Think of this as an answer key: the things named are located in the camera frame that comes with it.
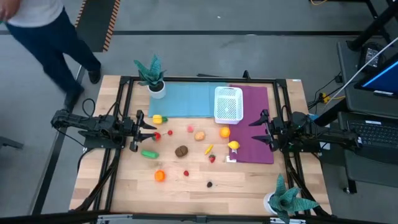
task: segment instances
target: green plant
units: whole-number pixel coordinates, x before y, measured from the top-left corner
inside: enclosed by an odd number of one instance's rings
[[[269,205],[275,210],[275,212],[277,212],[278,217],[286,224],[289,224],[290,222],[289,214],[309,210],[319,206],[318,203],[311,200],[297,198],[296,196],[300,190],[301,189],[298,187],[286,190],[284,177],[279,174],[276,182],[276,191],[269,200]]]
[[[154,55],[149,69],[137,60],[134,60],[134,63],[137,65],[138,74],[142,80],[142,82],[139,82],[138,84],[142,86],[149,85],[151,87],[155,87],[162,82],[165,71],[161,72],[162,65],[160,64],[160,59],[156,55]]]

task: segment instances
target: white pot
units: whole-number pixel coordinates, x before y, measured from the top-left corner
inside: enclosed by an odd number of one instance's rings
[[[163,89],[161,89],[160,91],[154,92],[152,90],[150,90],[149,86],[148,86],[148,90],[150,92],[150,96],[155,98],[155,99],[162,99],[165,95],[166,95],[166,83],[164,81],[163,82]]]
[[[277,215],[278,213],[275,212],[274,209],[271,208],[271,206],[269,205],[269,200],[271,199],[271,197],[274,195],[275,192],[271,192],[266,194],[266,196],[264,197],[264,208],[266,209],[267,212],[269,212],[270,214],[274,214]]]

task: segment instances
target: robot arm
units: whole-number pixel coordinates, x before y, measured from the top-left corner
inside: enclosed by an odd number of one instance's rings
[[[136,123],[130,118],[121,121],[112,115],[99,115],[92,118],[71,114],[66,110],[58,110],[51,120],[55,129],[75,127],[86,138],[85,147],[120,147],[126,137],[133,137],[130,150],[137,152],[137,142],[151,138],[154,134],[142,134],[141,128],[156,129],[144,122],[144,113],[137,111]]]
[[[291,121],[283,121],[281,117],[269,121],[268,111],[263,110],[260,119],[251,123],[250,126],[265,123],[267,135],[252,138],[269,144],[271,151],[284,150],[285,146],[289,146],[290,151],[320,152],[320,142],[339,144],[352,151],[362,146],[360,137],[354,132],[333,131],[319,127],[307,115],[300,112],[292,113],[291,117]]]

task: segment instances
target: plastic basket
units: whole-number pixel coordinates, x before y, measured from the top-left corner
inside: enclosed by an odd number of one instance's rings
[[[215,90],[214,117],[218,124],[238,124],[243,119],[243,92],[219,86]]]

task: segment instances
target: green pepper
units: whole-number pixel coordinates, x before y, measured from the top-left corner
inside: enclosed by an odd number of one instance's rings
[[[154,151],[142,150],[141,155],[149,159],[156,159],[159,157],[159,153]]]

